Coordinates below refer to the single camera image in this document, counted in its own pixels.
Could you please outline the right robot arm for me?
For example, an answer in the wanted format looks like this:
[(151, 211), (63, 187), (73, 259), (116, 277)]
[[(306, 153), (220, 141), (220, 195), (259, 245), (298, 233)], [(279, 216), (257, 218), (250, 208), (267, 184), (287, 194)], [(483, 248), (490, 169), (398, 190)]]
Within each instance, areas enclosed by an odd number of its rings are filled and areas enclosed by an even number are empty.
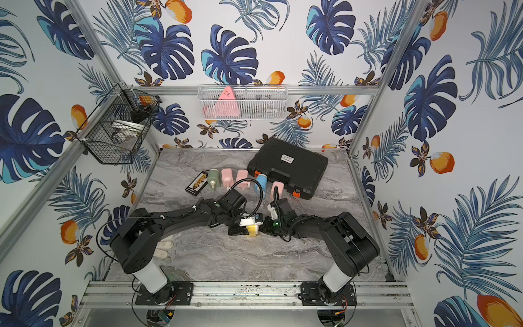
[(319, 281), (324, 297), (338, 294), (380, 256), (377, 242), (349, 212), (332, 217), (297, 215), (286, 199), (272, 201), (268, 210), (270, 216), (260, 228), (263, 233), (286, 242), (295, 238), (325, 242), (334, 264)]

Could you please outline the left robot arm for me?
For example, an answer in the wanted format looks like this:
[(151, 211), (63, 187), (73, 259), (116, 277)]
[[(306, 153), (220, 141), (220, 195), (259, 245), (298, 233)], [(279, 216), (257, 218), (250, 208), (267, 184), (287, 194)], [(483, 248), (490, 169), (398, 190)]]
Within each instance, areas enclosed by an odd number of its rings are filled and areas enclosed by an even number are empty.
[(168, 278), (153, 259), (157, 244), (171, 235), (193, 228), (223, 224), (237, 226), (244, 217), (247, 199), (235, 190), (218, 199), (200, 199), (174, 211), (134, 211), (111, 236), (109, 246), (124, 273), (133, 275), (156, 294), (166, 288)]

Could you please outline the blue pencil sharpener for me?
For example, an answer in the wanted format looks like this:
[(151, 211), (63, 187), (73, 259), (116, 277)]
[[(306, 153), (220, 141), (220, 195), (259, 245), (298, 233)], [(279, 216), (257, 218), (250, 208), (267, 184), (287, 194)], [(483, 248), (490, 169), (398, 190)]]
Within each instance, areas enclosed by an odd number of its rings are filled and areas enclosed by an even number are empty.
[(257, 183), (255, 184), (256, 192), (261, 192), (262, 196), (266, 197), (266, 188), (268, 183), (268, 178), (265, 174), (258, 174), (256, 177)]

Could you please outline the green pencil sharpener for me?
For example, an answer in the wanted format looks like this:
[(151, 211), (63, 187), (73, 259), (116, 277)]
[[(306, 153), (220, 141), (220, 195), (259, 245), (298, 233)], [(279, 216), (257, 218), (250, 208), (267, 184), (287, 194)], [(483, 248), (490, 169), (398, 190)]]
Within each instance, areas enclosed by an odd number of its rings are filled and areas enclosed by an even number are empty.
[(219, 170), (216, 168), (212, 168), (208, 171), (207, 176), (208, 184), (210, 185), (211, 189), (215, 191), (220, 186), (220, 173)]

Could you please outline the yellow pencil sharpener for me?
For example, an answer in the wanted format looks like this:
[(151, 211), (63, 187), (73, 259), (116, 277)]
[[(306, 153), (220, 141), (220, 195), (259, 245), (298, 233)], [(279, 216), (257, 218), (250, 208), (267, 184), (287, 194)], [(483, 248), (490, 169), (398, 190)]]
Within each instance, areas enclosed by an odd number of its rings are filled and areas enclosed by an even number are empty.
[(252, 225), (248, 225), (246, 227), (247, 231), (248, 231), (248, 237), (256, 237), (258, 234), (259, 234), (259, 228), (260, 226), (259, 225), (256, 225), (256, 224), (252, 224)]

